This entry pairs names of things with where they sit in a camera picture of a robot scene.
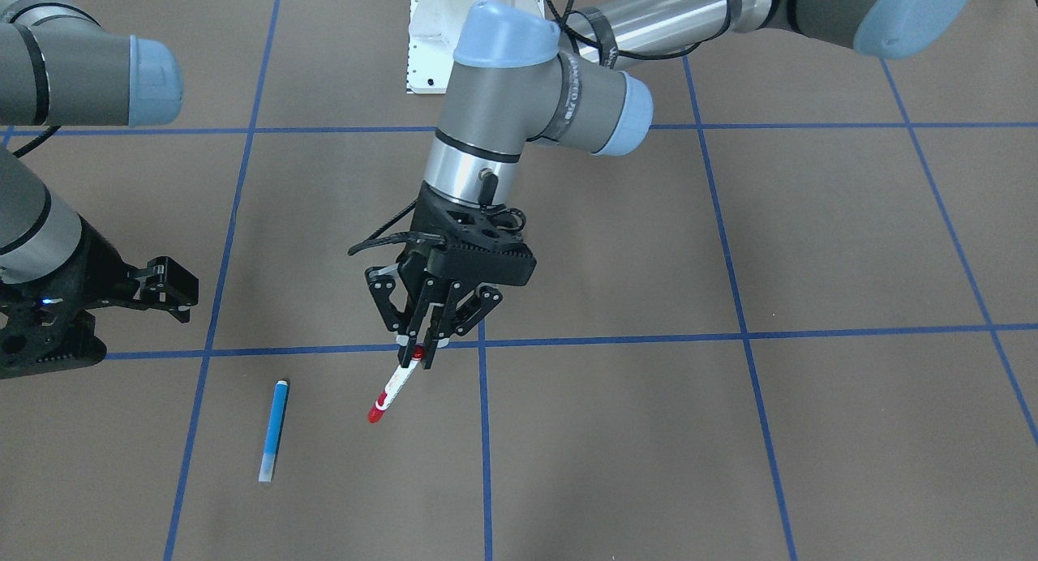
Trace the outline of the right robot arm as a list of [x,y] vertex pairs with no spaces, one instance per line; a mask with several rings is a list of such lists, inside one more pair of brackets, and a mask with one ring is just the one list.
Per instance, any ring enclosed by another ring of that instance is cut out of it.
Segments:
[[67,0],[2,0],[2,125],[40,126],[2,151],[2,314],[55,326],[95,308],[155,308],[181,322],[198,279],[168,257],[135,266],[24,157],[67,126],[160,126],[182,108],[177,59],[160,41],[119,36]]

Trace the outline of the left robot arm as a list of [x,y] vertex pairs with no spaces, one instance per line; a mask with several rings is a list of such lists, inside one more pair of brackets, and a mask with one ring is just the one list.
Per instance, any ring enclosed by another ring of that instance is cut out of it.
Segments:
[[507,204],[523,148],[577,148],[620,157],[641,144],[654,114],[631,63],[682,58],[729,32],[782,29],[883,59],[918,54],[968,0],[614,0],[546,17],[479,0],[453,66],[407,231],[377,229],[350,253],[401,244],[366,271],[397,336],[399,364],[430,368],[501,300],[529,283],[535,257],[524,213]]

